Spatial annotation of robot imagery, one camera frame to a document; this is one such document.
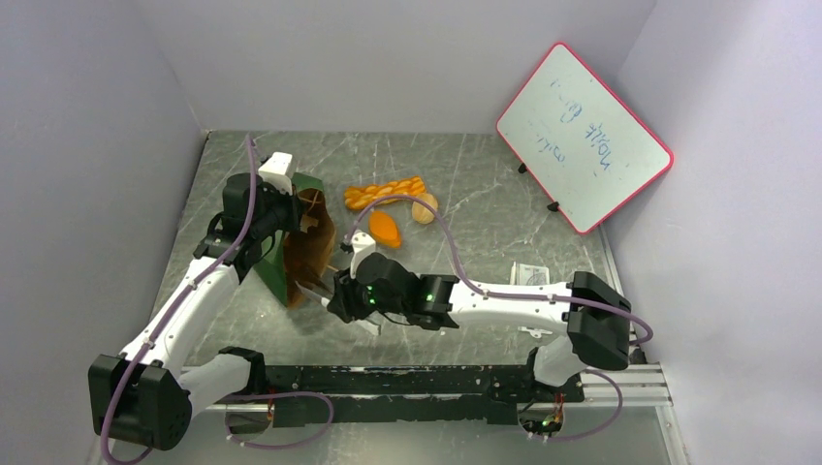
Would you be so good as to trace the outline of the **round pale fake bun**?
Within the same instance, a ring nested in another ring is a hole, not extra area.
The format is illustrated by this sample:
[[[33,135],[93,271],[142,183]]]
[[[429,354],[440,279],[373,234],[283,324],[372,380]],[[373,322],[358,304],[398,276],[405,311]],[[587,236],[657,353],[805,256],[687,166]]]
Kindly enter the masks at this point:
[[[435,215],[431,210],[438,209],[438,200],[431,193],[421,193],[417,196],[418,201],[412,204],[412,218],[421,225],[427,225],[435,220]]]

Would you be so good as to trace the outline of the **braided fake bread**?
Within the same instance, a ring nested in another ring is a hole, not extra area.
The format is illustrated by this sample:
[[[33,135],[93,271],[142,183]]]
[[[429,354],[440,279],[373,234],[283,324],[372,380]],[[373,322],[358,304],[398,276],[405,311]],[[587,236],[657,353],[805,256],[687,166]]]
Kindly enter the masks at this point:
[[[349,186],[343,192],[344,205],[353,211],[361,211],[371,202],[391,195],[418,196],[427,192],[427,186],[419,176],[387,181],[383,184]]]

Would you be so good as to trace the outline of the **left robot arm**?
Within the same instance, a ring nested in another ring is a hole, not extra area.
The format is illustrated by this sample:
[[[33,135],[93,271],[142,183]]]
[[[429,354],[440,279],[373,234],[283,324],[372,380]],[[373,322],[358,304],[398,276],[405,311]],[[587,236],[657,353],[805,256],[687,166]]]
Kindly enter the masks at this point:
[[[170,450],[191,420],[232,394],[253,403],[269,387],[261,353],[228,347],[191,371],[183,365],[206,326],[280,232],[300,227],[303,207],[289,174],[259,170],[229,177],[181,282],[146,328],[88,370],[93,428],[110,439]]]

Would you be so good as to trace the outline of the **green paper bag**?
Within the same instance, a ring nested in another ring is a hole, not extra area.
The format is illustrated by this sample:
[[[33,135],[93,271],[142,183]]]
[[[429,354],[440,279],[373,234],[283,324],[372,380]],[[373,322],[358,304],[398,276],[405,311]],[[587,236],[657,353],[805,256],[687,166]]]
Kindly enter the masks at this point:
[[[336,240],[336,227],[328,212],[323,182],[297,172],[293,183],[305,207],[302,223],[306,229],[289,232],[278,239],[274,249],[254,266],[269,292],[289,310],[298,308],[304,301],[299,286],[329,290],[322,276],[330,264]]]

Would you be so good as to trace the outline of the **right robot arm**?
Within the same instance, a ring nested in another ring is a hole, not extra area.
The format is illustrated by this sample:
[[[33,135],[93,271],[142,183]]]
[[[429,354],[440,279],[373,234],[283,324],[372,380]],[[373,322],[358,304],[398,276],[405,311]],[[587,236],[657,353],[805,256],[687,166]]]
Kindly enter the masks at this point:
[[[621,371],[630,362],[631,304],[587,271],[541,286],[469,283],[455,275],[416,274],[374,253],[357,270],[338,271],[331,297],[321,302],[346,324],[379,313],[426,330],[469,324],[545,330],[554,339],[537,349],[522,377],[525,393],[536,401],[548,400],[587,368]]]

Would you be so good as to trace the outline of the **long metal tweezers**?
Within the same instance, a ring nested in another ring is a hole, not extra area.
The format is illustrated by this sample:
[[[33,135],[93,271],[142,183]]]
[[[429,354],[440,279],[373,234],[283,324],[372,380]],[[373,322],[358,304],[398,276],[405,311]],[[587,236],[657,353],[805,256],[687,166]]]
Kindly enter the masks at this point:
[[[359,318],[350,315],[343,307],[341,307],[334,299],[322,296],[317,292],[297,284],[297,288],[302,295],[308,299],[319,303],[328,312],[337,316],[339,320],[346,324],[354,324],[360,326],[372,336],[379,336],[382,333],[382,326],[373,321],[370,317]]]

